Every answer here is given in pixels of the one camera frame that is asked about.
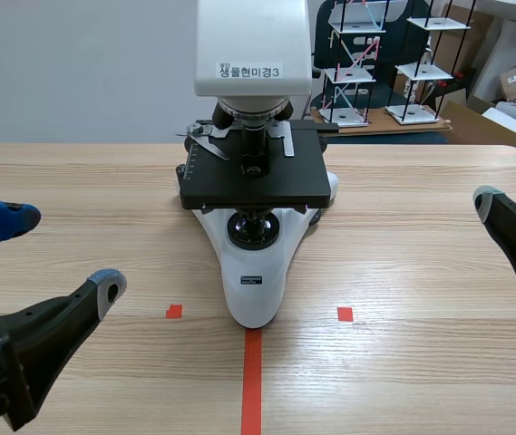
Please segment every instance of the chair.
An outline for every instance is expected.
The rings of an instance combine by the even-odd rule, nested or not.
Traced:
[[[339,4],[342,4],[345,0],[338,0]],[[332,13],[335,0],[326,0],[318,10],[316,17],[316,38],[315,38],[315,51],[314,51],[314,68],[315,71],[323,70],[325,68],[334,68],[336,66],[336,49],[338,44],[335,44],[333,49],[329,47],[329,39],[332,28],[328,24],[328,20]],[[391,23],[385,24],[386,33],[382,34],[381,49],[378,54],[378,61],[376,62],[375,68],[375,79],[374,88],[372,92],[372,99],[370,101],[370,108],[381,108],[386,106],[388,103],[389,94],[391,87],[394,85],[396,79],[396,73],[394,66],[397,64],[415,62],[420,57],[420,50],[424,43],[424,32],[415,26],[409,26],[408,35],[406,37],[406,44],[403,47],[404,32],[407,28],[408,17],[426,17],[429,12],[428,4],[424,0],[408,0],[406,8],[403,14]],[[356,49],[353,37],[346,38],[346,44],[349,46],[351,51],[362,52],[360,48]],[[340,63],[343,65],[350,64],[350,59],[344,50],[340,51]],[[361,85],[359,89],[368,89],[370,84]],[[308,100],[307,106],[304,109],[304,115],[307,113],[309,107],[319,108],[322,105],[322,93],[313,98],[312,101]],[[332,86],[326,87],[326,98],[332,98]],[[404,104],[404,96],[394,92],[392,104]],[[356,98],[356,108],[363,109],[368,103],[368,92],[358,93]]]

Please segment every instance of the wooden table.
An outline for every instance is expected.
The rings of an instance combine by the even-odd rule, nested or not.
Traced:
[[[239,434],[244,331],[175,198],[184,160],[181,146],[0,145],[0,199],[44,213],[0,245],[0,314],[101,267],[129,281],[21,433]],[[263,433],[516,434],[516,278],[472,204],[483,184],[516,200],[516,149],[332,146],[326,162],[338,197],[263,332]]]

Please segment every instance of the white microscope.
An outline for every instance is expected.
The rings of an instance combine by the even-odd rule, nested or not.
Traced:
[[[212,122],[188,127],[177,167],[181,204],[207,232],[229,311],[260,328],[276,315],[287,270],[338,189],[321,133],[288,121],[289,96],[308,95],[307,0],[198,0],[195,91],[218,98]]]

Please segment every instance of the red tape marker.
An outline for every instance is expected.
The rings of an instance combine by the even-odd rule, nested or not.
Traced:
[[[166,319],[181,319],[183,317],[183,305],[171,305],[165,312]]]
[[[355,317],[350,307],[338,307],[338,322],[353,322]]]
[[[261,330],[247,329],[243,359],[241,435],[261,435]]]

